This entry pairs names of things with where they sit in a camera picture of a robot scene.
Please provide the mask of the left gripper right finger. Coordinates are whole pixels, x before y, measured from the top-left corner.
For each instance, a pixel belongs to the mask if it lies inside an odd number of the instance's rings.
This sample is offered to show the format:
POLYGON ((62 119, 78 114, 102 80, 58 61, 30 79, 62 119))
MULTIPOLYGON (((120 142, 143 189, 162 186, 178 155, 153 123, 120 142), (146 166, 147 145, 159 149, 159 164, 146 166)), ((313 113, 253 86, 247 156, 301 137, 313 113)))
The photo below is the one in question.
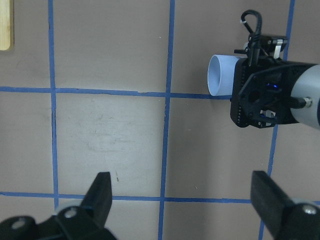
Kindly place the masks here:
POLYGON ((289 197, 266 172, 252 172, 250 200, 274 240, 320 238, 320 208, 289 197))

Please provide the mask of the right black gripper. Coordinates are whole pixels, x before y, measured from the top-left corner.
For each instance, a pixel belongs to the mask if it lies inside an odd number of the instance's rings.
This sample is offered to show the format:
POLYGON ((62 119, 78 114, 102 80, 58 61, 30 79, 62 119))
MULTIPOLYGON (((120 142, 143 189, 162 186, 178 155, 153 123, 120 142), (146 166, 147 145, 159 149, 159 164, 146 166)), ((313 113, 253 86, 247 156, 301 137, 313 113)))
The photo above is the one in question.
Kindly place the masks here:
POLYGON ((240 128, 301 123, 319 128, 319 65, 287 61, 285 36, 249 34, 234 68, 230 117, 240 128))

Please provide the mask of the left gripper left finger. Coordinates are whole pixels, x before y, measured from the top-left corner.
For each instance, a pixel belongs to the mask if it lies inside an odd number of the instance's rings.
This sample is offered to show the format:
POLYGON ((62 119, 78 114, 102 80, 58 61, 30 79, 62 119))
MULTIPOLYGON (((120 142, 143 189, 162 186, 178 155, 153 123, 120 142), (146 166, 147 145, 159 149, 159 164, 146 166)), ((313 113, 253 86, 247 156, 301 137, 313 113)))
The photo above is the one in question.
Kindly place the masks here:
POLYGON ((112 206, 109 172, 99 172, 80 204, 59 209, 36 223, 28 215, 13 216, 0 223, 2 240, 115 240, 105 227, 112 206))

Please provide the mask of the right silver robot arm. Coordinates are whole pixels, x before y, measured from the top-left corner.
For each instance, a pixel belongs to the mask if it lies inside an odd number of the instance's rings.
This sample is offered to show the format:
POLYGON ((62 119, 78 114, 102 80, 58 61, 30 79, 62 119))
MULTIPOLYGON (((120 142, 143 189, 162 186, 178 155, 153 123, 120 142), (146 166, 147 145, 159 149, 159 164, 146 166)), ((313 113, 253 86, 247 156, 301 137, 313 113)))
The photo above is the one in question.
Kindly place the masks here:
POLYGON ((281 59, 287 43, 286 36, 262 35, 255 51, 250 34, 244 47, 234 50, 245 56, 235 64, 230 107, 238 127, 320 127, 320 66, 281 59))

